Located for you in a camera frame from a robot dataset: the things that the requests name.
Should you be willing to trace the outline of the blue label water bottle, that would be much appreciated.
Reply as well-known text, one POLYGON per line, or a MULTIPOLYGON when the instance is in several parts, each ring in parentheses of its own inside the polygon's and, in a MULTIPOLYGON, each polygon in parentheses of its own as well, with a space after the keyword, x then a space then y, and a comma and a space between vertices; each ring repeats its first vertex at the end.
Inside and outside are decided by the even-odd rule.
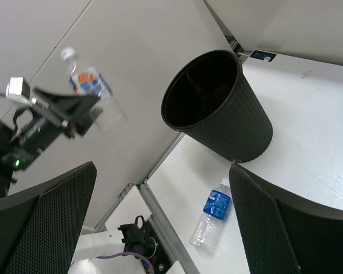
POLYGON ((212 254, 218 244, 223 225, 232 204, 229 179, 223 178, 212 189, 202 209, 202 214, 189 243, 197 250, 212 254))

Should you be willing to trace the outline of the red-white label water bottle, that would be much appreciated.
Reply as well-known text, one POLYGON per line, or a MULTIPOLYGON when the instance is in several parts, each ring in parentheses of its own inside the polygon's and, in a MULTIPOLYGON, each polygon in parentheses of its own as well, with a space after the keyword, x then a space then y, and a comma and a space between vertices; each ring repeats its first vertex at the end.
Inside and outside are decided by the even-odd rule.
POLYGON ((127 122, 123 108, 96 67, 79 58, 73 47, 65 47, 61 51, 61 59, 69 66, 69 85, 73 91, 77 95, 95 95, 99 98, 91 111, 92 118, 99 126, 108 128, 127 122))

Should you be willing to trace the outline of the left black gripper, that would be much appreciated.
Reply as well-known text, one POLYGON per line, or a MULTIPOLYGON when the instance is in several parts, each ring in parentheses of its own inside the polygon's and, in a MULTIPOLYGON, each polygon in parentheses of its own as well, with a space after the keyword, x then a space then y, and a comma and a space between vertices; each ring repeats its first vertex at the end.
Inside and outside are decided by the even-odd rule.
POLYGON ((84 136, 103 113, 97 95, 60 95, 32 90, 23 77, 12 77, 4 97, 21 103, 14 128, 0 120, 0 168, 27 169, 61 134, 84 136))

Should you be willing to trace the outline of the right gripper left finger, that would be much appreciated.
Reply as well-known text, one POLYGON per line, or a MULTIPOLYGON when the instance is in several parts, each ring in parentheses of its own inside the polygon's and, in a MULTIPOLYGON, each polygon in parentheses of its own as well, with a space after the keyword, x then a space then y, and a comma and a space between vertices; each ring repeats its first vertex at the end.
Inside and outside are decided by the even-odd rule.
POLYGON ((0 198, 0 273, 67 273, 96 178, 87 162, 0 198))

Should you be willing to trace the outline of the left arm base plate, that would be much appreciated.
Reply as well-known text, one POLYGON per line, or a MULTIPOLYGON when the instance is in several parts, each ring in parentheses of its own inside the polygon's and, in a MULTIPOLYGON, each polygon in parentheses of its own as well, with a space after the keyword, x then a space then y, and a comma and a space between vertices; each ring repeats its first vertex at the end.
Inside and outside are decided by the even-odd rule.
POLYGON ((166 253, 151 222, 138 215, 133 223, 120 225, 124 252, 134 252, 146 257, 153 266, 154 273, 167 273, 172 261, 166 253))

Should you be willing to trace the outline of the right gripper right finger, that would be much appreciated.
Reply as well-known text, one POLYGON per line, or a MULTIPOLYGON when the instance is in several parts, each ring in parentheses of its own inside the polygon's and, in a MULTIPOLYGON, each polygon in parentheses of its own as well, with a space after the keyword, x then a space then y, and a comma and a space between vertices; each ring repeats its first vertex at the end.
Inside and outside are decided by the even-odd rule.
POLYGON ((343 210, 232 163, 229 182, 250 273, 343 273, 343 210))

